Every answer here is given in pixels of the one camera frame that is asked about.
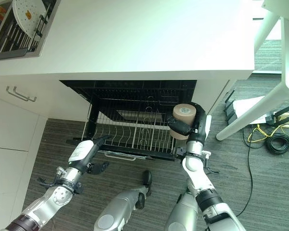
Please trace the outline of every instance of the rack handle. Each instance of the rack handle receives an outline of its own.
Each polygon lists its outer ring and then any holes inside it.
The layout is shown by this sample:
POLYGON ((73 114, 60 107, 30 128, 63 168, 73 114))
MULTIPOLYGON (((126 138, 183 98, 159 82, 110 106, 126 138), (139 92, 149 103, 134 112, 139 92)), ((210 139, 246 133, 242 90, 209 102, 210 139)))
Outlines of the rack handle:
POLYGON ((136 160, 136 157, 124 158, 124 157, 120 157, 120 156, 116 156, 116 155, 109 155, 109 154, 107 154, 107 153, 104 153, 104 155, 105 155, 106 157, 115 158, 115 159, 120 159, 120 160, 128 160, 128 161, 134 161, 134 160, 136 160))
POLYGON ((13 93, 9 92, 9 89, 10 89, 10 86, 7 86, 7 87, 6 87, 6 92, 9 93, 10 95, 15 96, 15 97, 17 97, 18 99, 21 99, 21 100, 23 100, 23 101, 29 101, 29 98, 28 98, 28 97, 25 97, 25 96, 20 97, 20 96, 18 96, 18 95, 16 95, 16 94, 13 94, 13 93))
POLYGON ((15 97, 17 97, 17 98, 19 98, 19 99, 22 99, 22 100, 24 100, 24 101, 32 101, 32 102, 35 102, 35 101, 37 100, 37 97, 36 97, 36 96, 35 96, 33 99, 31 99, 29 96, 27 97, 27 96, 25 96, 25 95, 22 95, 22 94, 16 92, 17 86, 14 86, 14 88, 13 88, 13 92, 14 92, 15 94, 9 92, 9 88, 10 88, 10 86, 7 86, 7 87, 6 87, 6 91, 7 91, 9 94, 11 94, 11 95, 13 95, 13 96, 15 96, 15 97))

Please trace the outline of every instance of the white label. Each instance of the white label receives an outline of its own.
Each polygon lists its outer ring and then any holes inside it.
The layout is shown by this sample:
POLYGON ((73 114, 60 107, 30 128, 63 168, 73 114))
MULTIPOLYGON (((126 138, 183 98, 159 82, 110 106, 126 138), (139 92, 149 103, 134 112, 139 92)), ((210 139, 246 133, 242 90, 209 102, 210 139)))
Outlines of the white label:
POLYGON ((191 109, 187 108, 187 107, 181 107, 180 108, 180 112, 183 114, 188 114, 191 112, 191 109))
POLYGON ((80 144, 77 145, 68 161, 71 162, 76 160, 82 160, 87 156, 93 145, 94 145, 93 141, 81 142, 80 144))

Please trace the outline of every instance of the white cabinet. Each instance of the white cabinet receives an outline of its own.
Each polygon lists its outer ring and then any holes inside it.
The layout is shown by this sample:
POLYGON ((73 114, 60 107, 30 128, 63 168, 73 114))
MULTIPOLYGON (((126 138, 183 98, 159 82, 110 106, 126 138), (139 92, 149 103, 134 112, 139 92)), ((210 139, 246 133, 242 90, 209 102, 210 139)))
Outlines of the white cabinet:
POLYGON ((0 229, 11 217, 28 152, 0 148, 0 229))
POLYGON ((49 118, 85 121, 89 103, 69 87, 57 79, 36 79, 34 77, 2 77, 0 78, 0 99, 19 106, 38 115, 49 118), (16 92, 36 98, 35 102, 23 101, 9 93, 16 92))
POLYGON ((28 152, 0 148, 0 194, 17 193, 28 152))
POLYGON ((0 229, 22 211, 46 118, 0 100, 0 229))
POLYGON ((0 148, 28 151, 38 115, 0 100, 0 148))
POLYGON ((13 193, 0 194, 0 230, 10 223, 14 200, 13 193))

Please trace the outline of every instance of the black cable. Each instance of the black cable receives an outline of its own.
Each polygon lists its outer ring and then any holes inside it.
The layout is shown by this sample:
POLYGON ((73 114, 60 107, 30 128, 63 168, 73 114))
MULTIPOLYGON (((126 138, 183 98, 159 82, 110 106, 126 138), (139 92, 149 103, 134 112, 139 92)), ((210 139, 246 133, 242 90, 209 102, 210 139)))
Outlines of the black cable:
POLYGON ((258 146, 258 147, 252 147, 252 146, 248 145, 247 142, 246 142, 246 140, 245 140, 244 128, 242 128, 242 137, 243 137, 243 142, 245 143, 245 145, 246 145, 247 147, 252 148, 252 149, 262 148, 262 147, 264 146, 264 144, 265 144, 265 142, 263 142, 263 143, 262 143, 260 146, 258 146))
POLYGON ((280 155, 289 150, 289 136, 284 133, 274 133, 273 136, 266 139, 265 143, 267 149, 273 154, 280 155), (273 142, 276 140, 282 141, 282 145, 280 147, 273 145, 273 142))
POLYGON ((240 216, 240 215, 244 212, 244 210, 246 209, 247 205, 249 204, 250 198, 251 198, 251 194, 252 194, 252 189, 253 189, 253 187, 254 187, 254 183, 253 183, 253 180, 252 180, 252 174, 251 174, 251 170, 250 170, 250 149, 251 149, 251 146, 250 146, 250 145, 251 145, 252 134, 253 134, 253 131, 251 132, 250 144, 249 144, 249 151, 248 151, 248 153, 247 153, 247 164, 248 164, 249 173, 250 173, 250 196, 249 196, 249 199, 247 200, 244 208, 243 208, 242 211, 237 215, 237 217, 240 216))

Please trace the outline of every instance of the plate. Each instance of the plate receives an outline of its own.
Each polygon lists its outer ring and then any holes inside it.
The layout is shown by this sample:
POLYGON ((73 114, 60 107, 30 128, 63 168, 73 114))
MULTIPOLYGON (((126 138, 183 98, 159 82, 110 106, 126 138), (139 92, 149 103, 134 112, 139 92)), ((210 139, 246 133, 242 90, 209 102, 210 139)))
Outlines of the plate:
POLYGON ((33 38, 39 24, 39 16, 45 16, 46 9, 41 0, 13 0, 13 13, 20 28, 33 38))

